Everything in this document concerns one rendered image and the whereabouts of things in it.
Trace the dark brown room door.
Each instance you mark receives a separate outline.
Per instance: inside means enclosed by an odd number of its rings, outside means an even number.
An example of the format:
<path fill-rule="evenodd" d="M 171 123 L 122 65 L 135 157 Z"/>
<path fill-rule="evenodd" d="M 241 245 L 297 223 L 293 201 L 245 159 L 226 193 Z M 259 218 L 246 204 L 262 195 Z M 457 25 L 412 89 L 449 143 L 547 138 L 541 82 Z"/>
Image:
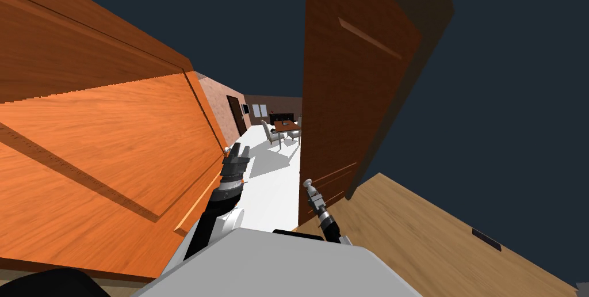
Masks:
<path fill-rule="evenodd" d="M 231 113 L 234 116 L 234 121 L 239 136 L 243 136 L 243 134 L 247 131 L 247 127 L 242 112 L 242 105 L 239 103 L 239 100 L 236 97 L 227 96 L 227 100 L 231 109 Z"/>

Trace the dark brown wooden door leaf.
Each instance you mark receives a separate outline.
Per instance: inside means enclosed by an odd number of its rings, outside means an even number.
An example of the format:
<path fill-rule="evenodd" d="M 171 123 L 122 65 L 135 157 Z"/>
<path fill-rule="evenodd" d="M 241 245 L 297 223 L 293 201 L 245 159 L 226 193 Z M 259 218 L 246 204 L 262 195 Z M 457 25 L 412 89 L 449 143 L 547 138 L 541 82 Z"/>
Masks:
<path fill-rule="evenodd" d="M 343 198 L 421 35 L 395 0 L 306 0 L 301 181 Z"/>

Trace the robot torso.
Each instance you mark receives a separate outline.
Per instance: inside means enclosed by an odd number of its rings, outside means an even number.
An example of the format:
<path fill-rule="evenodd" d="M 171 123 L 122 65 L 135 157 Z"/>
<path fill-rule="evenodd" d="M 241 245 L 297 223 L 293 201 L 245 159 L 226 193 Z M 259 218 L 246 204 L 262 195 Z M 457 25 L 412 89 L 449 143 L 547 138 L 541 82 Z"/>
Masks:
<path fill-rule="evenodd" d="M 422 297 L 369 250 L 236 229 L 132 297 Z"/>

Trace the white dining chair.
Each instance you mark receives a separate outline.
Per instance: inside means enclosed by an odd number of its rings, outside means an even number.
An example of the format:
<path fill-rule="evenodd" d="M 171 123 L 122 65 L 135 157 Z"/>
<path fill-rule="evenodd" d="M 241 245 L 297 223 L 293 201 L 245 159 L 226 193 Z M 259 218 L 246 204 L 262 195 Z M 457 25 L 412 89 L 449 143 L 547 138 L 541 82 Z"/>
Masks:
<path fill-rule="evenodd" d="M 271 132 L 270 127 L 268 126 L 268 124 L 264 120 L 262 120 L 261 123 L 263 125 L 264 132 L 265 132 L 266 137 L 267 137 L 268 141 L 270 142 L 270 144 L 273 144 L 273 142 L 278 142 L 279 150 L 280 150 L 281 144 L 282 144 L 281 140 L 285 139 L 284 134 L 277 133 L 277 132 Z"/>
<path fill-rule="evenodd" d="M 291 130 L 287 132 L 287 135 L 292 139 L 292 140 L 300 140 L 300 136 L 301 136 L 301 116 L 299 116 L 297 118 L 297 122 L 295 123 L 295 125 L 297 126 L 297 129 L 295 130 Z"/>

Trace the orange wooden door leaf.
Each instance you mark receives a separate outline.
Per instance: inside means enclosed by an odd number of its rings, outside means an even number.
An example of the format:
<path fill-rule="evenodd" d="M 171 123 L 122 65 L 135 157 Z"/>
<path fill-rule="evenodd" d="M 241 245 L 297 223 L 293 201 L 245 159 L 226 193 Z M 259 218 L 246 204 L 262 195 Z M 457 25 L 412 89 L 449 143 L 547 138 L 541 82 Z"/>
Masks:
<path fill-rule="evenodd" d="M 0 270 L 153 280 L 225 145 L 167 45 L 92 0 L 0 0 Z"/>

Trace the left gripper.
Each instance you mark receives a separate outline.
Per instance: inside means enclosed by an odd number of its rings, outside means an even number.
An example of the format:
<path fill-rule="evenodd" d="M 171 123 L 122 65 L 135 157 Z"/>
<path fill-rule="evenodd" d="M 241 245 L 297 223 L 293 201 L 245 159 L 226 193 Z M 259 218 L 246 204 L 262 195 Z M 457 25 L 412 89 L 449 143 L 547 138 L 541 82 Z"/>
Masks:
<path fill-rule="evenodd" d="M 239 155 L 240 147 L 240 143 L 235 143 L 231 147 L 228 147 L 228 156 L 222 161 L 223 168 L 220 172 L 222 180 L 243 179 L 243 173 L 246 171 L 250 161 L 250 146 L 244 146 L 243 151 Z"/>

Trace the black flat rectangular plate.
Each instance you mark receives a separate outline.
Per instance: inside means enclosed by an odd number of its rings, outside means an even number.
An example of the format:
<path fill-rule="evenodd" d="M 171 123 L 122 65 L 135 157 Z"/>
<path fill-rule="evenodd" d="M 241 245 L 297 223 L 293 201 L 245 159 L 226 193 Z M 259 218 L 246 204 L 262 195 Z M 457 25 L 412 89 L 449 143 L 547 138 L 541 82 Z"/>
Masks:
<path fill-rule="evenodd" d="M 475 228 L 472 228 L 472 235 L 474 235 L 475 237 L 477 237 L 478 239 L 482 240 L 483 242 L 485 242 L 487 245 L 490 245 L 491 247 L 493 247 L 494 249 L 496 249 L 497 251 L 501 252 L 502 251 L 502 246 L 501 244 L 499 244 L 498 242 L 496 242 L 495 240 L 493 240 L 491 237 L 489 237 L 488 235 L 482 233 L 480 230 L 477 230 Z"/>

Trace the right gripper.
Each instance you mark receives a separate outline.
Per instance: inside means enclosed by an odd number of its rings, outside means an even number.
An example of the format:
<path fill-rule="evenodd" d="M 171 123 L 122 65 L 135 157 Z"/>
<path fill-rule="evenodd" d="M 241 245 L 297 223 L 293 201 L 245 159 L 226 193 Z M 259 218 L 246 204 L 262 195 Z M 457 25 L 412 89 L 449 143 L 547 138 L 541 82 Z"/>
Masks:
<path fill-rule="evenodd" d="M 323 196 L 313 186 L 307 186 L 308 202 L 318 217 L 328 217 L 326 204 Z"/>

